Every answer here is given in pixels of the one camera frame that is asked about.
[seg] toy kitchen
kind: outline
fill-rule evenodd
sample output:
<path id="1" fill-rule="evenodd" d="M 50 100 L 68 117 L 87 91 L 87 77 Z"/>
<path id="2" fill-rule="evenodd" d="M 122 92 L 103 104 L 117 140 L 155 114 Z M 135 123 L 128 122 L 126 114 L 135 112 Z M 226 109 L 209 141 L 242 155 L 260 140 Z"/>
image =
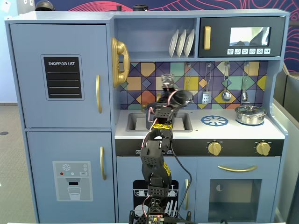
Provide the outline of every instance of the toy kitchen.
<path id="1" fill-rule="evenodd" d="M 288 133 L 272 99 L 288 22 L 276 9 L 5 21 L 36 221 L 128 223 L 131 210 L 137 220 L 148 209 L 142 110 L 170 74 L 193 101 L 177 113 L 164 152 L 165 212 L 177 217 L 183 201 L 180 215 L 190 211 L 196 223 L 274 222 Z"/>

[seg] pot lid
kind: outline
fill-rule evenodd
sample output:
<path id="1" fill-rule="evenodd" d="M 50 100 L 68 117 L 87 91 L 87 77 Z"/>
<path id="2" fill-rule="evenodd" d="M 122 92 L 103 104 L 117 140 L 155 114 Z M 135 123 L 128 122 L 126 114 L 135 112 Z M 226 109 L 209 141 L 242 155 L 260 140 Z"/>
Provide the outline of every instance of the pot lid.
<path id="1" fill-rule="evenodd" d="M 249 106 L 249 105 L 239 106 L 235 109 L 235 111 L 238 114 L 248 116 L 248 117 L 264 116 L 267 113 L 263 108 L 257 106 Z"/>

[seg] cabinet door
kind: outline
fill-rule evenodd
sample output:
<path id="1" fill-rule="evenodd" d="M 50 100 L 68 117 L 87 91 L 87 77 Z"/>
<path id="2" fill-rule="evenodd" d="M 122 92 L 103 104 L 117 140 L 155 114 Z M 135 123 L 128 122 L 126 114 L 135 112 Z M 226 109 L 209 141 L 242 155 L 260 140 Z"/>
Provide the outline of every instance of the cabinet door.
<path id="1" fill-rule="evenodd" d="M 111 133 L 27 137 L 40 223 L 115 222 Z"/>
<path id="2" fill-rule="evenodd" d="M 189 188 L 188 207 L 186 209 L 186 203 L 184 202 L 180 209 L 180 214 L 183 218 L 186 218 L 187 212 L 191 211 L 192 220 L 194 220 L 197 158 L 179 157 L 179 159 L 193 178 Z M 164 160 L 171 169 L 172 176 L 172 186 L 170 186 L 168 196 L 168 214 L 175 216 L 186 189 L 185 180 L 189 179 L 189 175 L 180 167 L 174 157 L 167 156 Z M 141 168 L 142 162 L 140 157 L 117 157 L 118 211 L 120 223 L 128 222 L 129 212 L 131 210 L 135 210 L 135 218 L 142 215 L 142 202 L 148 196 L 148 191 Z"/>
<path id="3" fill-rule="evenodd" d="M 200 157 L 195 222 L 269 223 L 279 164 L 280 157 Z"/>
<path id="4" fill-rule="evenodd" d="M 26 127 L 111 127 L 105 25 L 13 24 L 11 33 Z"/>

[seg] oven window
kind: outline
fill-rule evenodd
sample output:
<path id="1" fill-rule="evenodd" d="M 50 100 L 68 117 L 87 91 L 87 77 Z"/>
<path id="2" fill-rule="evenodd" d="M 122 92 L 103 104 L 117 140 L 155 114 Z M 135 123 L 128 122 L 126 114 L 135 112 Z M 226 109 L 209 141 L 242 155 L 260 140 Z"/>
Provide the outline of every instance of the oven window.
<path id="1" fill-rule="evenodd" d="M 230 46 L 268 46 L 270 27 L 232 27 Z"/>
<path id="2" fill-rule="evenodd" d="M 255 222 L 262 180 L 211 179 L 209 222 Z"/>

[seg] oven door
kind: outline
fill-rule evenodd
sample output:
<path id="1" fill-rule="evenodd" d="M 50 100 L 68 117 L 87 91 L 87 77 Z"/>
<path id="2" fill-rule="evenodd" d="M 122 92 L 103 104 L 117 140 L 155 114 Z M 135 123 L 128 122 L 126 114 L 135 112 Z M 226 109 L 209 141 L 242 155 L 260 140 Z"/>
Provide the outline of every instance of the oven door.
<path id="1" fill-rule="evenodd" d="M 199 157 L 195 222 L 270 223 L 280 157 Z"/>
<path id="2" fill-rule="evenodd" d="M 199 57 L 280 56 L 285 17 L 200 20 Z"/>

